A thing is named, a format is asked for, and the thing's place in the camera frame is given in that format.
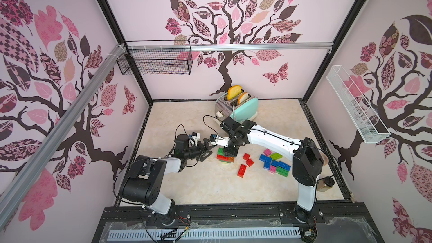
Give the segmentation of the green long lego brick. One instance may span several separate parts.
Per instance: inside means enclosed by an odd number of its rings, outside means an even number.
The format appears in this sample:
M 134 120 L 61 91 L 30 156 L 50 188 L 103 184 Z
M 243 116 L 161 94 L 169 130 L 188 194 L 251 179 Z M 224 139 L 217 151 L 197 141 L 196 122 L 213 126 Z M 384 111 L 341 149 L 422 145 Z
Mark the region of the green long lego brick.
M 225 154 L 223 152 L 223 148 L 218 149 L 218 155 L 225 156 Z

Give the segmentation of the red long lego brick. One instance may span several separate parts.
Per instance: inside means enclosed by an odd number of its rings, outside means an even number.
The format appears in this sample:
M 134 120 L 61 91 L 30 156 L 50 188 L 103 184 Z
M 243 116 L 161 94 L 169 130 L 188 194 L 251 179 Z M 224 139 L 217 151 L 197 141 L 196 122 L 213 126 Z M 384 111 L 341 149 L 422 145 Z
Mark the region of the red long lego brick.
M 229 160 L 230 160 L 229 157 L 225 157 L 223 155 L 217 155 L 217 159 L 224 161 L 224 162 L 229 162 Z
M 240 165 L 239 170 L 237 172 L 237 176 L 243 178 L 246 172 L 247 166 L 245 164 Z

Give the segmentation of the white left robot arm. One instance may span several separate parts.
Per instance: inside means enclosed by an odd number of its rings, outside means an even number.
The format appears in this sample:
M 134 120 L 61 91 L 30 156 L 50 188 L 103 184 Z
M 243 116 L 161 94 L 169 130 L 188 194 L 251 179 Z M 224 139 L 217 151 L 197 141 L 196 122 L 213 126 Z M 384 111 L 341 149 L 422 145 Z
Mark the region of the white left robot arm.
M 210 140 L 205 138 L 193 147 L 189 146 L 189 142 L 175 142 L 165 158 L 138 156 L 120 185 L 120 197 L 139 203 L 141 208 L 150 210 L 155 219 L 164 225 L 173 223 L 176 204 L 160 193 L 164 176 L 182 172 L 189 160 L 205 161 L 211 156 L 213 148 Z

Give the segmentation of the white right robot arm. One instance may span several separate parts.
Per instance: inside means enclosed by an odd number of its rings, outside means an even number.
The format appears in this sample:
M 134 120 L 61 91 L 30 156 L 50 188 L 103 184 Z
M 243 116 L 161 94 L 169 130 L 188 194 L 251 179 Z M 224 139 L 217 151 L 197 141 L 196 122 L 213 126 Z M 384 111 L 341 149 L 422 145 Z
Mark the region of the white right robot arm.
M 300 140 L 285 137 L 251 120 L 239 123 L 228 117 L 219 126 L 228 134 L 225 138 L 227 143 L 223 145 L 226 156 L 235 158 L 240 147 L 253 144 L 281 154 L 291 162 L 292 176 L 298 182 L 295 217 L 301 223 L 311 220 L 316 204 L 317 182 L 324 166 L 314 141 L 307 137 Z

